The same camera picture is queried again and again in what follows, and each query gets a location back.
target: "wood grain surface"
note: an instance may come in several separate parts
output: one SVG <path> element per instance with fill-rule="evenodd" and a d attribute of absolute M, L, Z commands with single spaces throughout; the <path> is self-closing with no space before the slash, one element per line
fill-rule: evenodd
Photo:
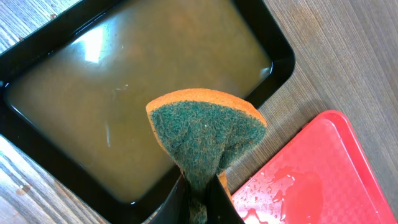
<path fill-rule="evenodd" d="M 260 147 L 227 170 L 229 189 L 237 190 L 318 113 L 335 109 L 350 119 L 397 217 L 398 1 L 265 2 L 297 63 L 290 80 L 261 107 L 269 132 Z M 1 0 L 0 51 L 71 4 Z M 0 141 L 0 223 L 104 222 L 35 162 Z"/>

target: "red tray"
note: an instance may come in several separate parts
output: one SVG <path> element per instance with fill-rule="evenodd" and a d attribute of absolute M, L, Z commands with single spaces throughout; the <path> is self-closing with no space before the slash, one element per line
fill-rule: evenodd
<path fill-rule="evenodd" d="M 234 195 L 245 223 L 397 223 L 348 118 L 325 111 Z"/>

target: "scrub sponge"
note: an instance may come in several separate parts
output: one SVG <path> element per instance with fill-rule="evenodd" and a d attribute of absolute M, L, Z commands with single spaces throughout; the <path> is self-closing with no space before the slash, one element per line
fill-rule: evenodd
<path fill-rule="evenodd" d="M 151 101 L 146 110 L 160 146 L 197 195 L 266 133 L 265 119 L 250 103 L 215 90 L 175 91 Z M 196 199 L 191 223 L 205 223 L 206 210 Z"/>

